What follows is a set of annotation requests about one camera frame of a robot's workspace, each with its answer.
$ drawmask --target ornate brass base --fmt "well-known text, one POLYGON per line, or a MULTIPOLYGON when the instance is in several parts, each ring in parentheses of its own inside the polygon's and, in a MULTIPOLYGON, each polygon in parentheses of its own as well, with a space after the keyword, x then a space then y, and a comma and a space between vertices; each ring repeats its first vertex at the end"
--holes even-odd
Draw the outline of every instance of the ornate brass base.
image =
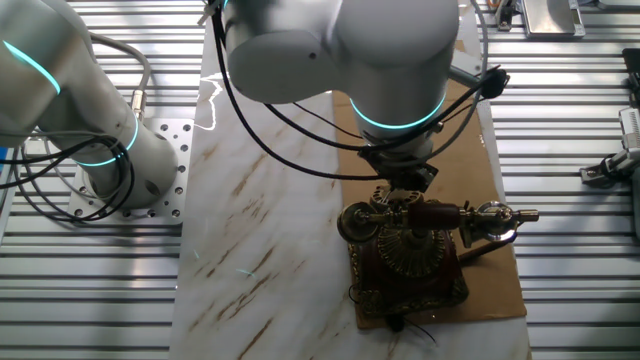
POLYGON ((428 248, 417 250, 423 255, 418 263, 417 258, 400 255, 416 250, 403 245, 406 240, 397 235, 394 239, 383 231, 365 245, 349 245, 356 295, 365 315, 407 314, 455 306, 467 298, 469 290, 449 232, 435 233, 428 248))

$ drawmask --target cable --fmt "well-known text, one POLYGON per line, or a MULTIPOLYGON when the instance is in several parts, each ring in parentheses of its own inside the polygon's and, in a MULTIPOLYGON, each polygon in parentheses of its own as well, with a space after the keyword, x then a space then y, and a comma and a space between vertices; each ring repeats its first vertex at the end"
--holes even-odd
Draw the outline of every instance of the cable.
MULTIPOLYGON (((44 140, 44 149, 45 152, 47 153, 47 155, 51 155, 51 149, 49 148, 49 139, 45 138, 44 140)), ((87 183, 85 182, 85 175, 87 174, 86 172, 83 173, 82 176, 82 183, 84 185, 84 187, 87 189, 86 193, 83 193, 82 191, 78 190, 75 188, 75 186, 73 186, 73 184, 71 184, 67 178, 60 172, 60 170, 58 169, 58 167, 54 167, 53 170, 55 171, 56 175, 58 175, 58 177, 60 178, 60 180, 62 180, 62 182, 69 188, 69 190, 71 190, 72 192, 82 196, 82 197, 86 197, 88 199, 99 199, 99 200, 108 200, 109 198, 111 198, 112 196, 114 196, 115 194, 117 194, 120 190, 122 190, 122 187, 124 186, 124 183, 122 183, 119 187, 117 187, 111 194, 104 196, 104 197, 100 197, 96 194, 91 194, 89 192, 89 186, 87 186, 87 183)))
POLYGON ((306 109, 306 108, 302 107, 300 104, 295 103, 295 102, 294 102, 294 103, 292 103, 292 104, 293 104, 293 105, 295 105, 296 107, 298 107, 298 109, 300 109, 300 110, 302 110, 302 111, 306 112, 307 114, 313 115, 313 116, 315 116, 316 118, 318 118, 318 119, 322 120, 323 122, 327 123, 328 125, 333 126, 335 129, 337 129, 337 130, 338 130, 338 131, 340 131, 341 133, 346 134, 346 135, 349 135, 349 136, 354 137, 354 138, 356 138, 356 139, 362 139, 362 136, 360 136, 360 135, 356 135, 356 134, 354 134, 354 133, 352 133, 352 132, 349 132, 349 131, 347 131, 347 130, 345 130, 345 129, 341 128, 341 127, 339 127, 338 125, 336 125, 336 124, 332 123, 331 121, 329 121, 329 120, 327 120, 327 119, 323 118, 322 116, 320 116, 320 115, 318 115, 318 114, 314 113, 313 111, 311 111, 311 110, 309 110, 309 109, 306 109))
MULTIPOLYGON (((487 39, 489 39, 489 31, 487 30, 487 23, 484 19, 484 16, 482 15, 482 9, 480 9, 478 2, 476 0, 470 0, 470 1, 471 1, 471 5, 473 5, 476 12, 478 13, 478 19, 480 20, 480 26, 482 28, 482 36, 484 39, 484 41, 482 42, 483 52, 484 52, 484 54, 482 54, 482 75, 480 75, 480 81, 482 82, 487 78, 487 68, 489 63, 489 41, 487 39)), ((460 127, 458 128, 458 130, 453 134, 453 136, 451 136, 449 140, 447 140, 445 144, 443 144, 438 150, 434 151, 433 154, 430 155, 429 159, 435 156, 438 156, 440 153, 445 151, 454 141, 458 139, 460 134, 462 134, 464 129, 467 127, 467 125, 471 121, 471 118, 473 117, 473 113, 476 111, 476 107, 478 106, 478 102, 480 101, 480 95, 481 93, 480 91, 478 91, 476 93, 476 97, 473 99, 473 104, 471 104, 471 109, 469 110, 469 114, 464 119, 462 124, 460 124, 460 127)))
POLYGON ((45 137, 45 136, 102 136, 104 134, 91 131, 38 131, 38 132, 20 132, 20 131, 0 131, 0 136, 7 137, 45 137))
POLYGON ((122 41, 113 40, 106 36, 102 36, 92 32, 90 32, 89 34, 91 35, 91 40, 97 43, 112 47, 114 49, 126 52, 131 56, 133 56, 134 58, 136 58, 136 60, 138 60, 142 64, 142 68, 143 68, 142 78, 140 79, 140 84, 138 84, 138 87, 136 88, 136 90, 144 91, 144 89, 147 87, 147 84, 149 83, 149 78, 151 77, 151 64, 149 64, 149 60, 147 60, 144 54, 141 53, 138 49, 134 48, 133 46, 126 44, 122 41))
MULTIPOLYGON (((216 11, 216 13, 214 15, 212 15, 212 19, 213 19, 214 23, 221 24, 222 18, 221 18, 220 11, 216 11)), ((284 164, 286 166, 289 166, 289 167, 291 167, 293 169, 296 169, 298 171, 304 172, 306 174, 309 174, 309 175, 319 176, 319 177, 323 177, 323 178, 327 178, 327 179, 336 179, 336 180, 371 181, 371 180, 380 180, 380 179, 383 178, 382 176, 379 176, 379 175, 374 175, 374 176, 355 176, 355 175, 339 175, 339 174, 324 173, 324 172, 308 169, 308 168, 305 168, 305 167, 300 166, 298 164, 295 164, 295 163, 293 163, 293 162, 281 157, 280 155, 275 153, 273 150, 271 150, 271 148, 269 148, 269 146, 267 146, 267 144, 265 144, 260 139, 260 137, 253 131, 253 129, 251 128, 251 126, 249 125, 247 120, 245 119, 244 115, 242 114, 242 110, 240 110, 240 106, 238 105, 238 102, 237 102, 237 100, 235 98, 235 95, 233 94, 233 90, 232 90, 232 87, 231 87, 231 82, 229 81, 229 76, 227 75, 227 67, 225 65, 224 54, 222 52, 222 34, 220 34, 220 32, 215 30, 215 29, 216 29, 216 27, 214 26, 214 38, 215 38, 215 42, 216 42, 216 52, 217 52, 217 55, 218 55, 218 65, 220 67, 220 72, 222 73, 222 80, 224 82, 224 86, 227 89, 227 93, 229 95, 229 100, 231 101, 231 105, 233 106, 233 109, 235 110, 236 114, 238 115, 238 118, 240 119, 240 122, 242 123, 242 126, 244 126, 245 130, 247 130, 247 132, 249 133, 249 136, 251 136, 251 138, 262 148, 262 150, 264 150, 267 154, 269 154, 271 157, 273 157, 274 159, 278 160, 282 164, 284 164)))
POLYGON ((306 135, 307 137, 312 138, 313 140, 316 140, 316 141, 321 142, 321 143, 323 143, 325 145, 333 146, 335 148, 343 149, 343 150, 360 151, 360 150, 363 149, 363 147, 359 146, 359 145, 341 144, 341 143, 338 143, 338 142, 335 142, 335 141, 331 141, 329 139, 325 139, 322 136, 318 136, 318 135, 312 133, 311 131, 303 128, 302 126, 296 124, 293 120, 289 119, 283 113, 281 113, 276 108, 274 108, 273 105, 264 104, 264 106, 266 106, 267 109, 269 109, 269 111, 271 111, 280 120, 284 121, 285 124, 291 126, 292 128, 298 130, 299 132, 301 132, 302 134, 306 135))
POLYGON ((426 133, 429 130, 431 130, 440 121, 444 120, 447 116, 449 116, 449 114, 454 112, 460 105, 462 105, 462 103, 467 101, 467 99, 470 98, 471 95, 473 95, 475 92, 480 90, 482 88, 482 86, 485 84, 486 81, 487 81, 486 79, 481 79, 478 82, 478 84, 476 84, 472 88, 468 89, 467 92, 465 92, 456 101, 454 101, 454 103, 451 104, 451 106, 449 106, 445 111, 443 111, 440 115, 436 116, 433 120, 431 120, 429 123, 425 124, 424 126, 417 127, 415 129, 411 130, 410 132, 408 132, 408 133, 406 133, 406 134, 404 134, 402 136, 399 136, 399 137, 397 137, 395 139, 390 139, 390 140, 388 140, 388 141, 390 141, 389 143, 382 144, 382 145, 374 145, 374 146, 363 147, 362 151, 365 152, 365 153, 371 153, 371 152, 375 152, 375 151, 391 150, 393 148, 397 148, 399 146, 405 145, 406 143, 410 142, 411 140, 417 138, 418 136, 423 135, 424 133, 426 133))
MULTIPOLYGON (((353 298, 353 296, 351 295, 351 291, 356 287, 356 284, 353 284, 351 286, 349 286, 349 290, 347 290, 349 295, 349 299, 351 299, 351 301, 356 304, 356 305, 360 305, 359 301, 356 301, 356 299, 353 298)), ((424 332, 425 334, 427 334, 427 336, 429 336, 431 338, 431 340, 433 341, 434 344, 436 344, 436 346, 438 345, 438 343, 436 342, 436 339, 433 338, 433 336, 431 336, 431 334, 429 334, 429 332, 427 330, 425 330, 422 326, 414 323, 413 321, 407 319, 405 316, 402 317, 402 319, 406 322, 408 322, 409 324, 417 327, 418 329, 420 329, 422 332, 424 332)))
MULTIPOLYGON (((44 139, 44 150, 45 150, 45 152, 47 153, 47 155, 51 155, 51 149, 49 148, 49 139, 47 139, 47 138, 45 138, 45 139, 44 139)), ((62 182, 63 182, 63 183, 64 183, 64 184, 69 188, 69 190, 71 190, 72 192, 74 192, 74 193, 76 193, 76 194, 78 194, 78 195, 80 195, 80 196, 82 196, 82 197, 87 197, 87 198, 90 198, 90 199, 95 199, 95 198, 96 198, 95 196, 93 196, 93 195, 91 195, 91 194, 83 193, 82 191, 80 191, 80 190, 76 189, 76 188, 75 188, 75 186, 73 186, 73 184, 71 184, 71 183, 67 180, 67 178, 66 178, 64 175, 62 175, 62 173, 60 172, 60 169, 58 169, 58 167, 57 167, 57 166, 53 168, 53 171, 55 171, 56 175, 58 175, 58 177, 60 178, 60 180, 62 180, 62 182)))
MULTIPOLYGON (((115 139, 102 139, 101 142, 104 143, 105 146, 109 146, 110 144, 108 143, 108 141, 114 141, 115 139)), ((23 157, 26 157, 26 154, 24 152, 24 146, 21 147, 21 152, 23 157)), ((117 159, 117 164, 119 165, 119 171, 118 171, 118 188, 122 188, 122 185, 124 184, 124 182, 126 181, 126 171, 129 171, 129 189, 127 191, 127 193, 125 194, 125 196, 122 198, 122 200, 113 207, 112 210, 110 211, 106 211, 106 209, 109 208, 109 206, 111 206, 111 204, 113 204, 113 202, 116 200, 116 198, 118 197, 118 193, 114 193, 114 195, 105 202, 105 204, 103 205, 102 208, 98 209, 96 212, 94 212, 93 214, 87 215, 85 217, 78 217, 72 214, 69 214, 68 212, 60 209, 58 206, 56 206, 51 200, 49 200, 40 190, 38 184, 35 182, 35 178, 33 178, 33 175, 31 174, 31 169, 30 166, 28 164, 25 164, 25 170, 27 172, 28 178, 31 179, 31 183, 33 188, 35 189, 36 193, 47 203, 49 204, 52 208, 54 208, 56 211, 58 211, 58 213, 60 213, 61 215, 65 216, 64 218, 59 218, 56 217, 54 215, 48 214, 46 213, 44 210, 42 210, 41 208, 39 208, 30 198, 30 196, 26 193, 26 191, 24 190, 24 187, 22 186, 22 184, 19 184, 18 187, 20 188, 20 192, 22 193, 22 195, 24 196, 24 198, 27 200, 27 202, 41 215, 54 220, 54 221, 59 221, 59 222, 85 222, 85 221, 97 221, 97 220, 101 220, 104 219, 110 215, 112 215, 113 213, 115 213, 116 211, 118 211, 122 205, 124 205, 124 203, 129 199, 132 191, 133 191, 133 187, 135 184, 135 174, 134 174, 134 170, 133 170, 133 164, 131 164, 130 160, 129 160, 129 155, 126 152, 126 149, 124 148, 124 146, 122 146, 121 144, 118 145, 117 148, 112 150, 113 156, 117 159)), ((16 182, 20 182, 21 180, 19 180, 19 176, 18 176, 18 172, 15 173, 15 178, 16 178, 16 182)))
POLYGON ((101 140, 105 139, 105 138, 110 138, 110 136, 107 135, 102 135, 102 136, 96 136, 94 138, 91 138, 87 141, 81 142, 77 145, 74 145, 66 150, 62 150, 60 152, 51 154, 51 155, 45 155, 45 156, 40 156, 40 157, 36 157, 36 158, 32 158, 32 159, 22 159, 22 160, 0 160, 0 164, 3 165, 25 165, 25 164, 34 164, 34 163, 38 163, 38 162, 43 162, 46 160, 51 160, 51 159, 57 159, 56 161, 62 159, 65 160, 69 157, 71 157, 71 155, 79 152, 80 150, 84 149, 85 147, 92 145, 92 144, 96 144, 96 143, 101 143, 101 140))
POLYGON ((65 157, 60 157, 58 160, 52 162, 49 166, 45 167, 42 171, 37 172, 35 175, 31 175, 29 178, 26 179, 17 179, 15 182, 12 183, 6 183, 6 184, 1 184, 0 185, 0 189, 8 189, 8 188, 12 188, 14 186, 20 186, 22 184, 26 184, 29 181, 33 180, 33 179, 37 179, 39 177, 41 177, 42 175, 46 174, 47 172, 49 172, 49 170, 53 169, 54 167, 56 167, 59 163, 61 163, 64 159, 66 159, 65 157))
POLYGON ((433 336, 431 336, 431 334, 429 334, 429 332, 427 330, 425 330, 422 326, 414 323, 413 321, 407 319, 406 317, 403 317, 404 321, 408 322, 409 324, 417 327, 418 329, 420 329, 422 332, 424 332, 425 334, 427 334, 427 336, 429 336, 431 338, 431 340, 433 341, 434 344, 436 344, 436 346, 438 345, 438 343, 436 342, 436 339, 433 338, 433 336))
POLYGON ((456 116, 460 115, 463 111, 467 110, 470 107, 471 107, 471 104, 463 107, 462 109, 458 110, 455 114, 453 114, 453 115, 449 116, 448 118, 442 120, 440 123, 441 124, 446 124, 447 122, 453 120, 456 116))

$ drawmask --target black cable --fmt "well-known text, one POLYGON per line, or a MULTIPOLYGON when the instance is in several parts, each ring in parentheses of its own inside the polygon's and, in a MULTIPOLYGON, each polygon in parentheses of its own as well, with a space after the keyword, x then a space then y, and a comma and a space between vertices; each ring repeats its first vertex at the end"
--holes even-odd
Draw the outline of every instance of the black cable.
POLYGON ((26 184, 29 181, 33 180, 33 179, 37 179, 39 177, 41 177, 42 175, 46 174, 47 172, 49 172, 49 170, 53 169, 54 167, 58 166, 58 164, 60 164, 62 161, 64 161, 66 158, 60 158, 54 162, 52 162, 49 166, 45 167, 42 171, 37 172, 35 175, 32 175, 31 177, 25 178, 25 179, 16 179, 15 182, 12 183, 6 183, 6 184, 2 184, 0 185, 0 189, 8 189, 8 188, 12 188, 15 186, 20 186, 22 184, 26 184))
MULTIPOLYGON (((356 301, 353 296, 351 296, 351 290, 353 290, 353 288, 356 287, 356 284, 353 284, 351 286, 349 286, 349 290, 348 290, 348 295, 349 295, 349 299, 351 299, 351 301, 356 304, 356 305, 360 305, 360 302, 356 301)), ((431 340, 433 341, 434 344, 438 345, 438 343, 436 342, 436 339, 433 338, 433 336, 431 336, 431 334, 429 334, 429 332, 427 330, 425 330, 422 326, 414 323, 413 321, 407 319, 405 316, 402 317, 402 319, 406 322, 408 322, 410 325, 413 325, 415 327, 417 327, 418 329, 420 329, 422 332, 424 332, 425 334, 427 334, 427 336, 429 336, 431 338, 431 340)))
POLYGON ((465 110, 467 110, 468 108, 470 108, 470 107, 471 107, 471 105, 472 105, 472 104, 469 104, 469 105, 467 105, 467 106, 463 107, 462 109, 458 110, 455 114, 453 114, 453 115, 449 116, 448 118, 446 118, 446 119, 442 120, 440 123, 441 123, 441 124, 446 124, 448 121, 453 120, 456 116, 460 115, 463 111, 465 111, 465 110))
MULTIPOLYGON (((214 23, 220 23, 222 21, 221 19, 221 13, 220 11, 216 11, 216 13, 214 15, 212 15, 212 19, 214 23)), ((300 166, 298 164, 295 164, 285 158, 283 158, 282 156, 278 155, 277 153, 275 153, 273 150, 271 150, 271 148, 269 148, 269 146, 267 146, 267 144, 265 144, 260 137, 253 131, 253 129, 251 128, 251 126, 249 125, 249 123, 247 122, 247 120, 245 119, 244 115, 242 114, 242 110, 240 110, 240 106, 238 105, 238 102, 235 98, 235 95, 233 95, 233 90, 231 88, 231 83, 229 81, 229 77, 227 76, 227 67, 225 65, 224 62, 224 54, 222 52, 222 38, 221 38, 221 34, 218 31, 215 31, 216 27, 214 26, 214 38, 216 41, 216 52, 218 55, 218 64, 220 67, 220 71, 222 73, 222 80, 224 82, 224 86, 227 89, 227 93, 229 95, 229 100, 231 101, 231 105, 233 106, 233 109, 235 110, 236 114, 238 115, 238 118, 240 119, 240 122, 242 123, 242 126, 245 128, 245 130, 247 130, 247 132, 249 133, 249 136, 251 136, 251 138, 262 148, 262 150, 264 150, 267 154, 269 154, 271 157, 273 157, 274 159, 278 160, 279 162, 281 162, 282 164, 289 166, 293 169, 296 169, 298 171, 304 172, 306 174, 309 175, 314 175, 314 176, 318 176, 318 177, 323 177, 323 178, 327 178, 327 179, 336 179, 336 180, 362 180, 362 181, 371 181, 371 180, 380 180, 383 179, 382 176, 380 175, 374 175, 374 176, 355 176, 355 175, 338 175, 338 174, 330 174, 330 173, 324 173, 324 172, 320 172, 320 171, 316 171, 316 170, 311 170, 308 168, 305 168, 303 166, 300 166)))
POLYGON ((307 137, 312 138, 315 141, 321 142, 321 143, 323 143, 325 145, 333 146, 333 147, 338 148, 338 149, 343 149, 343 150, 360 151, 363 148, 360 145, 341 144, 339 142, 335 142, 335 141, 332 141, 332 140, 329 140, 329 139, 325 139, 322 136, 318 136, 318 135, 312 133, 311 131, 303 128, 302 126, 296 124, 293 120, 289 119, 283 113, 281 113, 276 108, 274 108, 273 105, 264 104, 264 106, 266 106, 267 109, 269 109, 269 111, 271 111, 280 120, 284 121, 285 124, 291 126, 292 128, 298 130, 302 134, 306 135, 307 137))
MULTIPOLYGON (((502 65, 496 65, 496 66, 492 67, 491 69, 487 69, 487 72, 492 71, 492 70, 500 69, 500 67, 501 67, 501 66, 502 66, 502 65)), ((480 76, 480 75, 482 75, 482 72, 479 72, 479 73, 477 73, 477 74, 473 75, 473 77, 478 77, 478 76, 480 76)))
MULTIPOLYGON (((112 155, 114 156, 114 158, 116 159, 116 163, 119 166, 119 171, 118 171, 118 187, 121 187, 122 184, 124 184, 124 181, 126 180, 126 171, 129 170, 130 173, 130 185, 129 185, 129 190, 127 191, 127 193, 125 194, 124 198, 116 205, 113 207, 113 209, 109 212, 106 212, 106 210, 109 208, 109 206, 111 206, 111 204, 113 204, 113 202, 117 199, 117 197, 119 196, 119 192, 114 194, 107 202, 105 202, 105 204, 98 209, 96 212, 94 212, 93 214, 84 216, 84 217, 79 217, 79 216, 75 216, 72 215, 62 209, 60 209, 58 206, 56 206, 46 195, 43 194, 43 192, 41 191, 40 187, 38 186, 37 182, 35 181, 35 179, 33 178, 33 175, 31 173, 31 168, 28 164, 25 164, 25 170, 27 172, 28 178, 31 179, 31 184, 34 188, 34 190, 36 191, 36 193, 49 205, 51 206, 53 209, 55 209, 58 213, 60 213, 61 215, 65 216, 65 218, 59 218, 56 217, 54 215, 48 214, 46 213, 44 210, 42 210, 40 207, 38 207, 30 198, 30 196, 26 193, 26 191, 24 190, 24 187, 22 186, 22 184, 18 185, 20 192, 22 193, 22 195, 24 196, 25 200, 27 200, 27 202, 34 208, 34 210, 36 210, 39 214, 47 217, 48 219, 54 220, 54 221, 58 221, 58 222, 85 222, 85 221, 97 221, 97 220, 101 220, 104 219, 108 216, 110 216, 111 214, 113 214, 114 212, 118 211, 122 205, 128 200, 128 198, 131 195, 131 192, 133 190, 133 186, 135 184, 135 175, 133 173, 133 165, 131 164, 131 162, 129 161, 129 156, 128 153, 126 152, 126 149, 124 148, 124 146, 122 144, 117 144, 116 146, 112 146, 113 145, 113 141, 117 142, 117 139, 112 139, 112 140, 107 140, 107 139, 102 139, 101 143, 103 145, 105 145, 106 147, 109 147, 111 149, 112 155)), ((25 153, 24 153, 24 147, 21 148, 21 152, 22 152, 22 156, 26 157, 25 153)), ((15 172, 15 178, 16 180, 19 180, 19 176, 18 176, 18 171, 15 172)))
POLYGON ((429 332, 427 330, 425 330, 422 326, 414 323, 413 321, 407 319, 406 317, 403 317, 404 321, 408 322, 409 324, 417 327, 418 329, 420 329, 422 332, 424 332, 425 334, 427 334, 427 336, 429 336, 431 338, 431 340, 433 341, 434 344, 436 344, 436 346, 438 345, 438 343, 436 342, 436 339, 433 338, 433 336, 431 336, 431 334, 429 334, 429 332))
POLYGON ((351 301, 353 301, 354 304, 356 305, 360 305, 359 301, 356 301, 353 296, 351 296, 351 290, 353 290, 353 288, 356 287, 356 284, 353 284, 351 286, 349 286, 349 299, 351 299, 351 301))
POLYGON ((375 145, 375 146, 367 146, 367 147, 364 147, 362 151, 365 153, 371 153, 374 151, 390 150, 390 149, 402 146, 408 143, 409 141, 417 138, 418 136, 426 133, 427 131, 431 130, 434 126, 436 126, 436 124, 438 124, 439 122, 444 120, 447 116, 449 116, 449 114, 454 112, 460 105, 462 105, 462 103, 467 101, 467 99, 469 99, 471 95, 473 95, 476 91, 480 90, 480 88, 482 88, 482 85, 484 85, 486 81, 487 81, 486 79, 482 80, 472 88, 469 88, 462 96, 460 96, 453 104, 451 104, 451 106, 449 106, 445 111, 443 111, 435 119, 429 121, 429 123, 421 127, 417 127, 402 136, 392 139, 391 142, 389 143, 382 144, 382 145, 375 145))
POLYGON ((104 136, 95 136, 92 137, 91 139, 81 142, 77 145, 74 145, 66 150, 62 150, 60 152, 54 153, 54 154, 49 154, 49 155, 45 155, 45 156, 39 156, 39 157, 35 157, 32 159, 22 159, 22 160, 6 160, 6 159, 2 159, 0 160, 0 164, 3 165, 25 165, 25 164, 34 164, 34 163, 38 163, 38 162, 43 162, 43 161, 47 161, 47 160, 53 160, 53 159, 59 159, 61 157, 65 157, 68 158, 69 156, 77 153, 78 151, 84 149, 85 147, 89 146, 89 145, 93 145, 96 143, 101 142, 101 139, 105 139, 105 138, 110 138, 110 136, 108 135, 104 135, 104 136))
POLYGON ((315 116, 316 118, 318 118, 318 119, 322 120, 323 122, 327 123, 328 125, 333 126, 336 130, 340 131, 341 133, 346 134, 346 135, 349 135, 349 136, 354 137, 354 138, 356 138, 356 139, 362 139, 362 136, 360 136, 360 135, 356 135, 356 134, 354 134, 354 133, 352 133, 352 132, 349 132, 349 131, 347 131, 347 130, 345 130, 345 129, 341 128, 340 126, 338 126, 338 125, 336 125, 336 124, 332 123, 331 121, 329 121, 329 120, 327 120, 327 119, 323 118, 322 116, 320 116, 320 115, 318 115, 318 114, 314 113, 313 111, 311 111, 311 110, 309 110, 309 109, 307 109, 307 108, 305 108, 305 107, 301 106, 300 104, 295 103, 295 102, 294 102, 294 103, 292 103, 292 104, 293 104, 293 105, 295 105, 296 107, 298 107, 298 109, 300 109, 300 110, 302 110, 302 111, 306 112, 307 114, 309 114, 309 115, 313 115, 313 116, 315 116))

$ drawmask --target bolt hole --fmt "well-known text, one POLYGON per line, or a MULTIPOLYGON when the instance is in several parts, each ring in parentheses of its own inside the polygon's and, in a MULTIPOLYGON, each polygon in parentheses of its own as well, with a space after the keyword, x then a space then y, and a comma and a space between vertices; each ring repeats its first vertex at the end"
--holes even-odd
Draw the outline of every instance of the bolt hole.
POLYGON ((145 180, 144 187, 147 189, 149 193, 151 193, 151 195, 160 196, 160 189, 158 188, 158 185, 152 183, 151 181, 145 180))

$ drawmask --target metal mounting plate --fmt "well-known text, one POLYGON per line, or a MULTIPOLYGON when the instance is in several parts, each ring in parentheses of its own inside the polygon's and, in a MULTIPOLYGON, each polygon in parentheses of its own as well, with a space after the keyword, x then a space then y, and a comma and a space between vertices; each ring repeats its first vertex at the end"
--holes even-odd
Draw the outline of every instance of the metal mounting plate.
MULTIPOLYGON (((178 170, 176 179, 167 193, 156 203, 146 209, 123 210, 113 215, 79 226, 104 227, 104 226, 132 226, 132 227, 166 227, 182 224, 184 208, 187 198, 187 180, 189 179, 189 160, 193 141, 194 121, 191 119, 145 119, 145 126, 164 136, 176 151, 178 157, 178 170)), ((89 181, 86 173, 78 167, 73 186, 78 189, 86 189, 89 181)), ((82 210, 83 214, 91 214, 102 207, 103 202, 96 199, 71 194, 68 211, 75 213, 82 210)))

